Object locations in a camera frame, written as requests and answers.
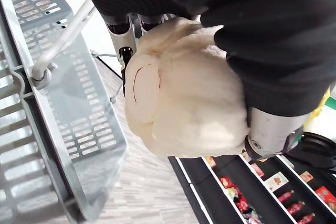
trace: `gray floor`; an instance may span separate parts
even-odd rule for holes
[[[96,60],[110,96],[115,94],[121,80]],[[123,113],[122,91],[114,109],[129,142],[129,154],[119,181],[110,193],[109,201],[97,224],[197,224],[167,159],[151,154],[142,141],[128,129]],[[66,224],[66,217],[44,224]]]

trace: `gray plastic basket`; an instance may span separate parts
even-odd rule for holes
[[[82,36],[53,62],[34,62],[73,16],[65,0],[0,0],[0,224],[98,218],[127,143]]]

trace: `white plush toy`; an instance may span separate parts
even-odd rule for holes
[[[176,18],[140,39],[126,68],[125,112],[155,155],[219,156],[244,148],[243,87],[215,46],[220,28]]]

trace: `white basket handle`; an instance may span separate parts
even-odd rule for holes
[[[42,89],[51,81],[51,73],[57,68],[52,59],[61,51],[69,47],[93,16],[96,8],[91,0],[85,0],[78,12],[62,32],[55,43],[36,61],[32,69],[34,85]]]

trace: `shelf edge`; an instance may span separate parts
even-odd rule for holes
[[[178,157],[175,157],[175,159],[176,159],[176,161],[177,161],[179,167],[181,168],[181,171],[182,171],[182,173],[184,174],[184,177],[186,178],[186,180],[187,180],[187,182],[188,182],[188,184],[189,184],[189,186],[190,186],[190,188],[191,188],[191,190],[192,190],[192,192],[193,192],[193,194],[194,194],[194,196],[195,196],[195,198],[196,198],[198,204],[200,205],[200,208],[201,208],[202,212],[204,213],[205,218],[207,219],[207,221],[209,222],[209,224],[214,224],[213,221],[212,221],[212,219],[211,219],[211,217],[210,217],[210,215],[209,215],[209,213],[208,213],[208,211],[206,210],[205,205],[203,204],[203,202],[202,202],[200,196],[198,195],[198,193],[197,193],[197,191],[196,191],[194,185],[191,183],[191,180],[190,180],[190,178],[189,178],[189,175],[188,175],[188,173],[186,172],[186,170],[185,170],[185,168],[184,168],[184,166],[183,166],[181,160],[180,160]]]

